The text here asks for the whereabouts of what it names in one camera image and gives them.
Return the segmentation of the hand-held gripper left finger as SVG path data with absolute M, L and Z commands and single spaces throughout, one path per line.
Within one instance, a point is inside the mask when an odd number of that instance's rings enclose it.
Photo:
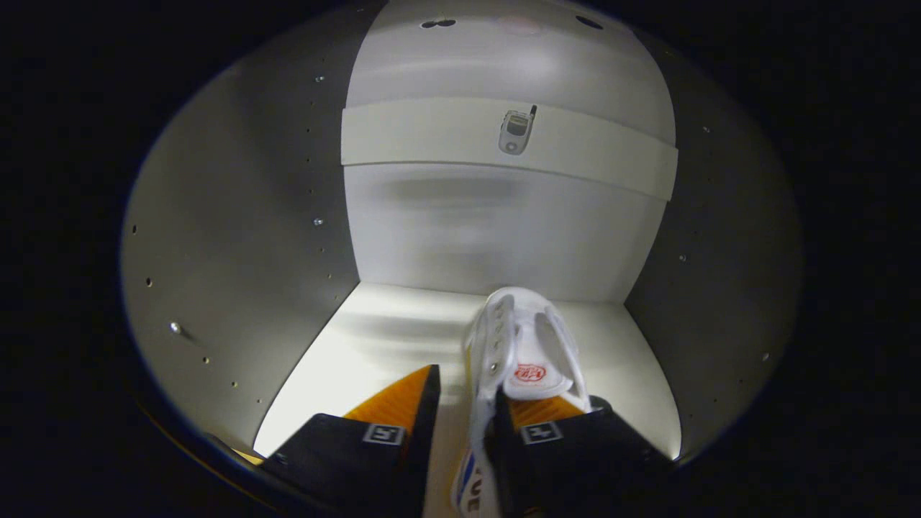
M 418 368 L 345 415 L 310 417 L 263 469 L 325 517 L 421 517 L 440 393 L 440 367 Z

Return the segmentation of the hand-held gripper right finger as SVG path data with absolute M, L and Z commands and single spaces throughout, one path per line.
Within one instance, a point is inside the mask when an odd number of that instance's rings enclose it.
M 607 407 L 517 426 L 511 399 L 496 403 L 487 455 L 500 517 L 635 517 L 673 471 Z

